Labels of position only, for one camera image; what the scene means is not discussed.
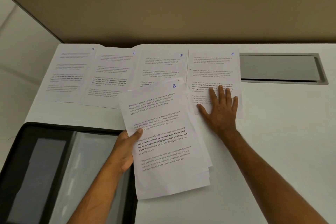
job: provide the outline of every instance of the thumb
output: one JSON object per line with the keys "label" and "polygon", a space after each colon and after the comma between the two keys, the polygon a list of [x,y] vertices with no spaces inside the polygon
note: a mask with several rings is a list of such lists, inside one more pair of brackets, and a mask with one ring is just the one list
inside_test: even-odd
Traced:
{"label": "thumb", "polygon": [[142,136],[142,133],[143,133],[143,129],[138,128],[136,132],[128,138],[128,141],[130,142],[130,144],[132,145],[135,144],[135,142],[138,141],[140,137]]}
{"label": "thumb", "polygon": [[201,114],[202,118],[205,120],[205,122],[208,124],[210,116],[201,104],[197,104],[197,108],[199,113]]}

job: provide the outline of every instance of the person's left hand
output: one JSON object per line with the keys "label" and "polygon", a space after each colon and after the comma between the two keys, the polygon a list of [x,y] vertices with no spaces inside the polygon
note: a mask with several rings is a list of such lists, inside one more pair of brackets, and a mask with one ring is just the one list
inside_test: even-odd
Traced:
{"label": "person's left hand", "polygon": [[130,137],[126,130],[120,133],[118,136],[113,150],[110,154],[111,162],[119,169],[121,173],[124,173],[133,163],[132,149],[133,145],[142,136],[142,128],[138,128],[137,131]]}

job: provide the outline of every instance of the finger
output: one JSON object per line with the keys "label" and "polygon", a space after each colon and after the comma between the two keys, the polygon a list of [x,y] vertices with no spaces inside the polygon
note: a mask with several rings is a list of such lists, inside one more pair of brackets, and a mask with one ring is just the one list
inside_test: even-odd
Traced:
{"label": "finger", "polygon": [[210,115],[207,113],[207,111],[205,110],[205,108],[203,107],[203,105],[197,104],[197,108],[198,108],[198,111],[201,114],[202,118],[204,119],[204,121],[206,123],[208,123],[209,119],[210,119]]}
{"label": "finger", "polygon": [[218,105],[218,98],[213,88],[209,88],[209,94],[210,94],[210,100],[211,100],[212,106]]}
{"label": "finger", "polygon": [[233,98],[232,110],[233,110],[234,112],[237,112],[237,109],[238,109],[238,97],[235,96],[235,97]]}
{"label": "finger", "polygon": [[133,145],[136,141],[140,139],[143,132],[144,131],[142,128],[138,128],[136,132],[129,137],[128,141]]}
{"label": "finger", "polygon": [[225,93],[222,85],[218,86],[218,102],[220,105],[225,104]]}
{"label": "finger", "polygon": [[118,138],[120,138],[120,139],[126,139],[126,138],[128,138],[127,131],[124,130],[123,132],[121,132]]}
{"label": "finger", "polygon": [[230,88],[226,88],[226,90],[225,90],[225,98],[226,98],[226,106],[227,107],[231,107],[232,106],[232,97],[231,97]]}

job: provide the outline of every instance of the desk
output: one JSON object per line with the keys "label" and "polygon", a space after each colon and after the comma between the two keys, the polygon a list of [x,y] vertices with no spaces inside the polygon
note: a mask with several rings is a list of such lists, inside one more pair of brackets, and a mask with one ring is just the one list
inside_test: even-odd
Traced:
{"label": "desk", "polygon": [[[329,223],[336,219],[336,44],[144,44],[138,49],[229,48],[240,52],[319,53],[329,85],[242,83],[237,128]],[[225,146],[197,117],[212,159],[211,186],[139,201],[136,224],[266,223]],[[120,110],[34,101],[26,122],[125,129]]]}

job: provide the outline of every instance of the person's right arm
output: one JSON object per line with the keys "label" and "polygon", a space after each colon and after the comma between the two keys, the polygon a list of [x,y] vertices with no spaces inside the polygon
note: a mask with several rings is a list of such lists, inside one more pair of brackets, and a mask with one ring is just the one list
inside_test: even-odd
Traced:
{"label": "person's right arm", "polygon": [[238,98],[218,87],[219,98],[209,89],[212,111],[198,104],[207,125],[220,137],[241,170],[269,224],[326,224],[294,188],[263,160],[236,130]]}

